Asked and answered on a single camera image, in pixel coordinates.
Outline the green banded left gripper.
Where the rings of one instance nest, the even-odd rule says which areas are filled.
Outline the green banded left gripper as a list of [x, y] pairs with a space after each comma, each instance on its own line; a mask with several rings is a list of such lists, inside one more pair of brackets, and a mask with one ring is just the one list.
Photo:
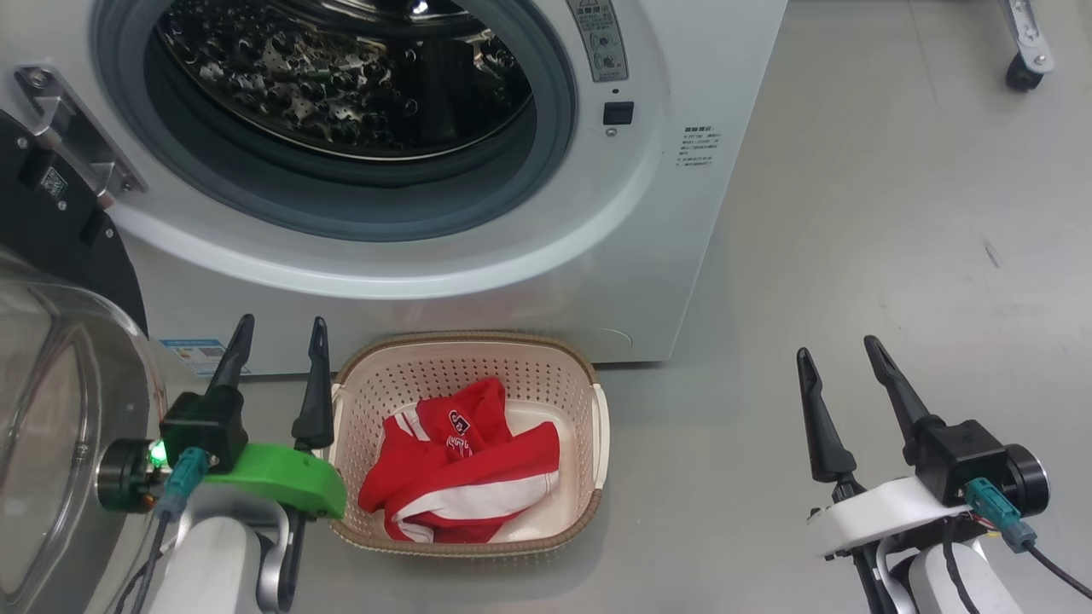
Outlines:
[[[256, 317], [245, 314], [206, 388], [206, 395], [241, 395], [244, 367], [250, 357]], [[298, 510], [307, 518], [342, 519], [347, 491], [339, 470], [311, 454], [334, 442], [332, 369], [328, 324], [313, 319], [308, 347], [311, 370], [300, 412], [293, 421], [290, 449], [278, 444], [248, 444], [227, 474], [207, 471], [206, 452], [183, 451], [176, 467], [168, 467], [161, 440], [124, 438], [110, 442], [99, 459], [95, 494], [102, 508], [118, 513], [149, 513], [161, 507], [178, 518], [200, 485], [227, 485]]]

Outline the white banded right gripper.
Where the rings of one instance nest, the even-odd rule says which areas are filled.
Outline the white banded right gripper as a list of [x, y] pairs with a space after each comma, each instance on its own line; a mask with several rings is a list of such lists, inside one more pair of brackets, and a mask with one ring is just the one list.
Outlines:
[[[904, 441], [903, 458], [909, 467], [916, 467], [921, 457], [921, 434], [928, 428], [943, 426], [943, 420], [925, 408], [880, 339], [866, 335], [863, 347], [874, 377], [885, 387], [897, 415]], [[839, 438], [822, 397], [822, 377], [807, 347], [797, 350], [796, 365], [811, 476], [823, 484], [851, 481], [857, 470], [857, 459]], [[1008, 458], [999, 491], [1025, 518], [1045, 512], [1051, 501], [1051, 487], [1048, 474], [1038, 458], [1022, 444], [1007, 444], [1005, 450]], [[943, 518], [970, 513], [972, 507], [963, 499], [953, 507], [945, 506], [917, 477], [893, 479], [876, 489], [811, 513], [806, 534], [811, 555], [832, 557], [839, 552], [914, 531]]]

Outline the red and white garment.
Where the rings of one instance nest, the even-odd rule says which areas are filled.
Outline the red and white garment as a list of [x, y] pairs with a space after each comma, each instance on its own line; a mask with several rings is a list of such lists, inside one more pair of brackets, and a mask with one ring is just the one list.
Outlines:
[[514, 434], [502, 381], [424, 399], [383, 420], [357, 505], [401, 542], [479, 544], [561, 481], [561, 437], [544, 422]]

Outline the washing machine glass door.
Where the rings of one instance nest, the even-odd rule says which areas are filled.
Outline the washing machine glass door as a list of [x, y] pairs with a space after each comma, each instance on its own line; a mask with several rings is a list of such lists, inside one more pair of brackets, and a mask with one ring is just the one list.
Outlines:
[[126, 521], [99, 501], [102, 457], [161, 408], [119, 231], [0, 110], [0, 614], [84, 614]]

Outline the cream perforated laundry basket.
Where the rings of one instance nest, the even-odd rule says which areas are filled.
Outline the cream perforated laundry basket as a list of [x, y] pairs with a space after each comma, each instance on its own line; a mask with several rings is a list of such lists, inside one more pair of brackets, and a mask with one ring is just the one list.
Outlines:
[[[363, 479], [379, 457], [383, 420], [432, 397], [487, 378], [502, 381], [508, 427], [522, 434], [553, 423], [561, 442], [556, 489], [486, 543], [416, 543], [390, 539], [382, 513], [357, 505]], [[428, 557], [517, 557], [561, 548], [598, 510], [612, 459], [606, 395], [575, 350], [541, 336], [451, 332], [385, 339], [360, 350], [333, 385], [335, 442], [328, 458], [351, 492], [344, 517], [330, 522], [354, 547]]]

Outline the white washing machine body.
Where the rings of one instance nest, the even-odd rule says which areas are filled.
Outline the white washing machine body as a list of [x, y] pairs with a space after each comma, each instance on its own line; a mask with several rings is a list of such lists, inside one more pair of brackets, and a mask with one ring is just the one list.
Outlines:
[[0, 110], [48, 64], [147, 184], [104, 206], [149, 335], [229, 342], [305, 370], [376, 339], [536, 332], [593, 362], [670, 357], [787, 0], [612, 0], [628, 80], [590, 76], [566, 0], [454, 0], [514, 54], [533, 106], [456, 153], [369, 162], [296, 147], [210, 101], [161, 47], [173, 0], [0, 0]]

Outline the stainless steel washing machine drum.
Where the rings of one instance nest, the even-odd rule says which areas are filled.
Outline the stainless steel washing machine drum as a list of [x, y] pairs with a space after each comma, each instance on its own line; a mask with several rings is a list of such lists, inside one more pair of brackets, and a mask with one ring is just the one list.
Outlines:
[[335, 157], [441, 157], [533, 108], [514, 54], [454, 0], [173, 0], [155, 31], [223, 110]]

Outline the metal door hinge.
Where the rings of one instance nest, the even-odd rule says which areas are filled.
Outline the metal door hinge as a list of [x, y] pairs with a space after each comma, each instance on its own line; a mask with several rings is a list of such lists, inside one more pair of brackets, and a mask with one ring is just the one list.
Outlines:
[[38, 113], [38, 125], [32, 128], [38, 144], [66, 160], [100, 206], [112, 206], [124, 194], [147, 192], [131, 160], [54, 67], [19, 64], [13, 78]]

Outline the blue energy label sticker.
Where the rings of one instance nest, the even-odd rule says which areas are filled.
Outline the blue energy label sticker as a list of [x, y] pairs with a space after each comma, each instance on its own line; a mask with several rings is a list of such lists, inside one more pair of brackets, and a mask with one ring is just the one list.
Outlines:
[[226, 353], [226, 346], [218, 339], [161, 339], [161, 345], [203, 378], [214, 376]]

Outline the grey metal leg with caster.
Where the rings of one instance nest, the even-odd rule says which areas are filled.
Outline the grey metal leg with caster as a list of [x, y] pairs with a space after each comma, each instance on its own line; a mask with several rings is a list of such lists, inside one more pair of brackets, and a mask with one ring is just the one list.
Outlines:
[[1013, 36], [1014, 58], [1005, 74], [1007, 87], [1026, 93], [1037, 88], [1043, 78], [1054, 70], [1054, 55], [1049, 49], [1032, 0], [997, 0], [1008, 28]]

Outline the grey warning label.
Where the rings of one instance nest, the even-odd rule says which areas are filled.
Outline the grey warning label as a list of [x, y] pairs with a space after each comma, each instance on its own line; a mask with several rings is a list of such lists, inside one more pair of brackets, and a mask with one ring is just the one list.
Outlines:
[[566, 0], [584, 42], [590, 76], [597, 83], [628, 80], [629, 67], [612, 0]]

